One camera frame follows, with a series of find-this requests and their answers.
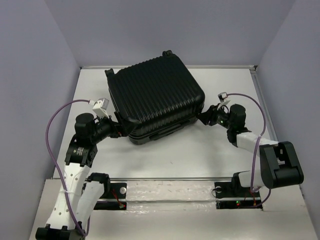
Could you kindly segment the black ribbed hard suitcase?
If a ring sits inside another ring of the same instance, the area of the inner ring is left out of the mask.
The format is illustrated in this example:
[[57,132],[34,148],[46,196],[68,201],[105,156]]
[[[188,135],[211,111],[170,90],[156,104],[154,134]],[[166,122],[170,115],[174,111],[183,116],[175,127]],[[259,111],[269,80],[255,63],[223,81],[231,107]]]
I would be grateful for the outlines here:
[[105,70],[116,115],[131,123],[135,145],[156,141],[197,121],[205,93],[182,60],[171,50],[125,67]]

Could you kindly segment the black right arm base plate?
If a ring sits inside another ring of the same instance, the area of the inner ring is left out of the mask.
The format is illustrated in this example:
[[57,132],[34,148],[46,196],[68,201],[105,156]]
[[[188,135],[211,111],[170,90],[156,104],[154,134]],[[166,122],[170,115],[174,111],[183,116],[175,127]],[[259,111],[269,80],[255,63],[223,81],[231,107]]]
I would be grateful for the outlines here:
[[217,210],[263,208],[259,205],[262,202],[259,191],[252,193],[249,187],[242,187],[232,181],[215,182],[211,194],[215,198]]

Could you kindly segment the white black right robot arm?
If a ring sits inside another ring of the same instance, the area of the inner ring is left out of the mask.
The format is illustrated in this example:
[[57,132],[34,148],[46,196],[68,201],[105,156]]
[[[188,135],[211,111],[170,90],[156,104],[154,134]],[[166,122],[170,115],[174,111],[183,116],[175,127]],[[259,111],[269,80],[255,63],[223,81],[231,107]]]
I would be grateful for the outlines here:
[[228,141],[235,147],[253,154],[251,169],[233,174],[230,190],[242,196],[250,189],[257,192],[300,185],[305,176],[294,145],[289,141],[273,141],[252,133],[246,127],[246,109],[233,104],[228,111],[212,105],[197,118],[206,126],[226,128]]

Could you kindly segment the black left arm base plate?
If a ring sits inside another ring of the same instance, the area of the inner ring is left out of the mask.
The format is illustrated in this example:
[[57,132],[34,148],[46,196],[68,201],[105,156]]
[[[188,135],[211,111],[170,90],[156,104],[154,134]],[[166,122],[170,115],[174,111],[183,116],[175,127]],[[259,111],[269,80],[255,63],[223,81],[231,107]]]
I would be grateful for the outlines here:
[[127,209],[127,183],[112,182],[94,206],[95,211],[125,211]]

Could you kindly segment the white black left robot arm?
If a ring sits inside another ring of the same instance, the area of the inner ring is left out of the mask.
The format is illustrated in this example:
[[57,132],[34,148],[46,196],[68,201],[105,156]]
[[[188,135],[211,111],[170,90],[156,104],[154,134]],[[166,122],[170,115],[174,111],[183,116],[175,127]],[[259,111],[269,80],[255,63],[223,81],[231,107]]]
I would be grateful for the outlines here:
[[37,240],[84,240],[88,236],[96,203],[111,191],[107,173],[90,173],[97,145],[106,138],[127,137],[139,124],[119,114],[116,117],[117,121],[106,113],[76,117],[65,165],[57,169],[61,187],[45,226],[36,230]]

